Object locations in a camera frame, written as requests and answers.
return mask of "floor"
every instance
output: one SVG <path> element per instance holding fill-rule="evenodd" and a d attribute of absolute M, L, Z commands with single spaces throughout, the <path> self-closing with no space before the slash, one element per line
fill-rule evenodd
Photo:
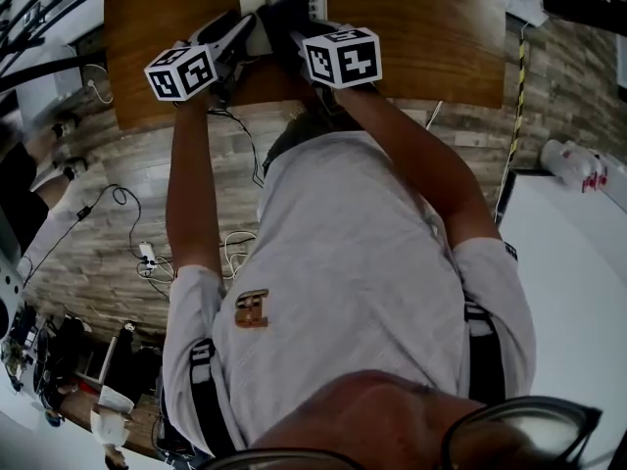
<path fill-rule="evenodd" d="M 445 104 L 432 126 L 433 133 L 467 161 L 492 205 L 498 198 L 515 117 L 520 28 L 519 23 L 507 20 L 504 106 L 491 110 Z M 615 36 L 556 21 L 539 29 L 527 28 L 525 41 L 525 109 L 514 165 L 535 165 L 539 150 L 550 138 L 573 139 L 627 159 L 627 110 L 616 95 Z M 110 93 L 105 75 L 86 70 L 85 83 L 90 77 L 107 99 Z M 432 102 L 395 102 L 421 123 L 435 107 Z M 100 191 L 113 183 L 128 187 L 141 201 L 141 218 L 133 233 L 135 253 L 136 245 L 147 241 L 158 256 L 167 258 L 165 210 L 171 127 L 121 132 L 112 106 L 100 103 L 91 89 L 68 100 L 65 108 L 81 115 L 83 122 L 59 152 L 84 155 L 90 170 L 50 214 L 28 251 L 32 261 L 37 265 L 75 221 L 75 213 L 93 204 Z M 290 101 L 243 107 L 233 113 L 248 126 L 263 160 L 298 109 L 299 104 Z M 259 189 L 251 180 L 251 142 L 235 122 L 211 118 L 209 125 L 221 237 L 239 229 L 255 231 Z M 110 192 L 104 194 L 93 213 L 32 277 L 25 290 L 26 300 L 44 312 L 66 311 L 85 319 L 102 339 L 110 339 L 124 321 L 131 319 L 138 322 L 142 339 L 161 340 L 169 303 L 135 271 L 137 260 L 129 251 L 128 233 L 136 218 L 132 200 L 120 206 Z M 243 244 L 229 253 L 245 253 L 250 247 L 250 243 Z M 228 274 L 225 260 L 223 269 Z M 25 259 L 21 271 L 28 272 Z M 168 285 L 159 287 L 165 290 Z M 88 411 L 80 406 L 68 406 L 72 419 L 88 423 Z M 148 444 L 145 437 L 142 441 L 140 446 Z"/>

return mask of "desk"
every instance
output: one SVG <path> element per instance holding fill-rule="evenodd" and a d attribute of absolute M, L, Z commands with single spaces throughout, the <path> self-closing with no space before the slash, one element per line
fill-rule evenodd
<path fill-rule="evenodd" d="M 107 60 L 121 129 L 171 119 L 144 68 L 239 0 L 105 0 Z M 499 108 L 505 77 L 503 0 L 328 0 L 329 18 L 379 34 L 380 89 L 395 98 Z M 272 58 L 250 65 L 235 105 L 300 99 L 307 86 Z"/>

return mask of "black strap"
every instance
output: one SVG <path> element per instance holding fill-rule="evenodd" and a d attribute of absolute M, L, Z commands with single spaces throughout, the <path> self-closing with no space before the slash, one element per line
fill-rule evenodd
<path fill-rule="evenodd" d="M 207 447 L 220 458 L 235 453 L 217 401 L 216 382 L 212 377 L 211 359 L 216 353 L 212 340 L 199 343 L 190 354 L 192 397 Z"/>
<path fill-rule="evenodd" d="M 492 317 L 483 308 L 466 304 L 465 321 L 470 327 L 470 390 L 468 396 L 494 405 L 506 399 L 501 341 Z"/>

